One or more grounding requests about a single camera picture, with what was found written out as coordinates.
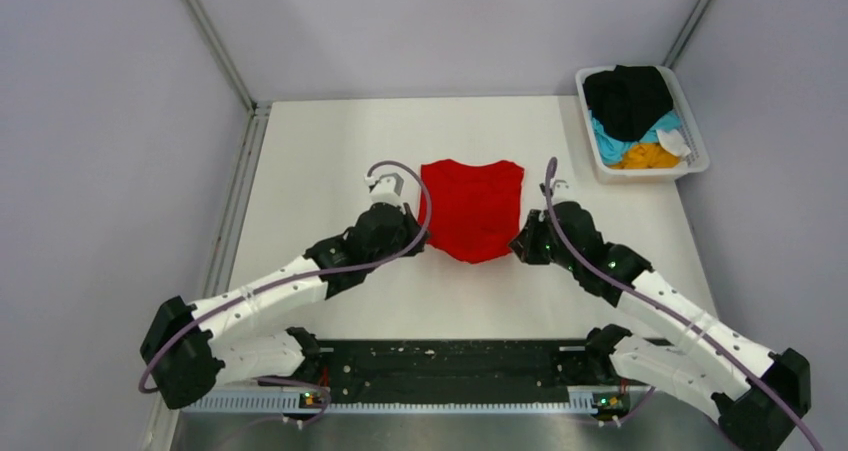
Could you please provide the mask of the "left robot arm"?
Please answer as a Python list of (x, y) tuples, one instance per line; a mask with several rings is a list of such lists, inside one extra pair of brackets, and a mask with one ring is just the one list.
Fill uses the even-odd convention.
[(142, 340), (143, 394), (167, 408), (188, 407), (219, 385), (266, 376), (308, 384), (319, 375), (318, 345), (287, 313), (362, 284), (376, 268), (422, 252), (430, 220), (409, 205), (377, 203), (342, 233), (316, 242), (290, 263), (220, 296), (175, 296), (156, 311)]

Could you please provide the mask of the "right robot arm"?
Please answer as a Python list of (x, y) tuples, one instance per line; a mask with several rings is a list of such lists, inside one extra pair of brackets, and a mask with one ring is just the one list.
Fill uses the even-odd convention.
[(600, 383), (641, 382), (697, 409), (741, 450), (777, 450), (811, 408), (809, 361), (753, 342), (673, 287), (629, 247), (606, 241), (573, 201), (533, 209), (510, 244), (528, 265), (558, 265), (587, 293), (657, 332), (655, 345), (610, 324), (589, 332)]

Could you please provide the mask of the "red t shirt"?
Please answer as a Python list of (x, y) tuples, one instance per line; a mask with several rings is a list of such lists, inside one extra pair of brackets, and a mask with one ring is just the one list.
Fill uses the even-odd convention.
[(480, 264), (511, 253), (519, 233), (525, 169), (501, 160), (471, 166), (444, 159), (420, 166), (431, 204), (422, 198), (418, 220), (430, 219), (427, 244), (451, 258)]

